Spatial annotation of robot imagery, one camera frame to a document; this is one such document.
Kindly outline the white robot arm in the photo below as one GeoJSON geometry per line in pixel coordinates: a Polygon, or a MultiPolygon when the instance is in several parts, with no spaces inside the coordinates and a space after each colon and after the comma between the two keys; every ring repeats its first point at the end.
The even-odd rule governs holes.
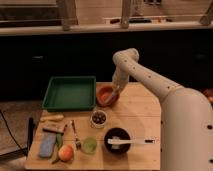
{"type": "Polygon", "coordinates": [[[158,98],[160,171],[213,171],[213,107],[207,97],[140,65],[138,60],[135,48],[116,52],[112,82],[123,90],[134,78],[158,98]]]}

